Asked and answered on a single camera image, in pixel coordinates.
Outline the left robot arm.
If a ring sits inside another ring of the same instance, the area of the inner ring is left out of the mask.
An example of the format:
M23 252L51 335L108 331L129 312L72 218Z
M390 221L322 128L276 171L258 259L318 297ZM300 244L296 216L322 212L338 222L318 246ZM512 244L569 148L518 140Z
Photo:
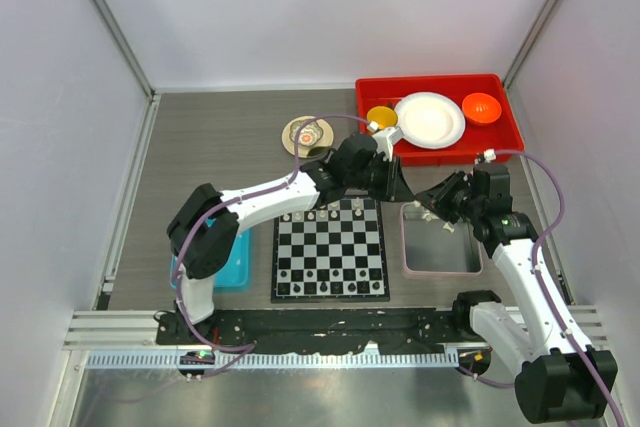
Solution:
M380 202L412 201L401 159L393 154L402 138L398 127L373 135L355 133L327 158L306 162L274 181L230 191L218 191L209 183L198 186L167 227L176 258L179 335L193 346L211 338L215 274L228 261L236 237L249 228L327 206L350 189Z

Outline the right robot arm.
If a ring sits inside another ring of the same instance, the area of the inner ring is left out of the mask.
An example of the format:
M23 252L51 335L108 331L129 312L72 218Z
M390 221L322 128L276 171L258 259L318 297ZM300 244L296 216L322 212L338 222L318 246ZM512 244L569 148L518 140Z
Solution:
M611 411L618 366L598 350L556 289L530 219L513 210L511 179L502 164L457 171L415 199L439 219L469 223L474 237L506 279L523 323L489 291L459 294L451 327L457 338L482 337L514 377L516 400L532 424L597 419Z

